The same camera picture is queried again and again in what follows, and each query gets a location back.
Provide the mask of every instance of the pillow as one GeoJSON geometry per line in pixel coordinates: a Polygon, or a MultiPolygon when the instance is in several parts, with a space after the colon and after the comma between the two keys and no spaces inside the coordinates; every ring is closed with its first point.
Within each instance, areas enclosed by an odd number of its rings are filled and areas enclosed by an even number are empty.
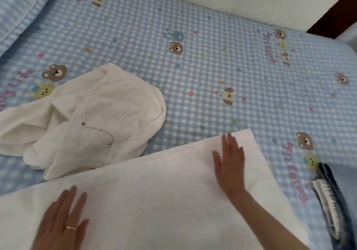
{"type": "Polygon", "coordinates": [[[0,56],[33,22],[47,0],[0,0],[0,56]]]}

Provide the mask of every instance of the bed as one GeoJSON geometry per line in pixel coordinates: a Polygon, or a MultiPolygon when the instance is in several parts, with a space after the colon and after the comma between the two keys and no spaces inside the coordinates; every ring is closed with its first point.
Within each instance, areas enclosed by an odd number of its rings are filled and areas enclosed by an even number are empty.
{"type": "MultiPolygon", "coordinates": [[[[357,164],[350,47],[178,0],[41,3],[2,52],[1,110],[112,62],[164,95],[166,121],[144,154],[250,128],[311,249],[332,249],[309,182],[319,161],[357,164]]],[[[42,175],[0,155],[1,195],[42,175]]]]}

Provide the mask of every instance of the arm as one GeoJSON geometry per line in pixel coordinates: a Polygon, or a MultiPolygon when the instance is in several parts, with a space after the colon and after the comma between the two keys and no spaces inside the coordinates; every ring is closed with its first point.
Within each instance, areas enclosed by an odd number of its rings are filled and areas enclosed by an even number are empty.
{"type": "Polygon", "coordinates": [[[219,186],[242,215],[264,250],[308,250],[278,220],[262,208],[244,187],[244,151],[231,134],[222,136],[222,158],[213,151],[219,186]]]}

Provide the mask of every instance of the blue gingham bed sheet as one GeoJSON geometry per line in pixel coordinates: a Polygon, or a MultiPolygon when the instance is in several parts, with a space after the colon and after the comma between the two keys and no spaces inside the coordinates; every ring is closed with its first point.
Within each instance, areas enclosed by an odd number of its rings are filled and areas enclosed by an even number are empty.
{"type": "MultiPolygon", "coordinates": [[[[331,249],[309,181],[318,161],[356,165],[357,56],[347,45],[178,0],[49,0],[0,58],[0,108],[108,62],[165,97],[145,154],[251,128],[311,249],[331,249]]],[[[42,173],[0,155],[0,194],[42,173]]]]}

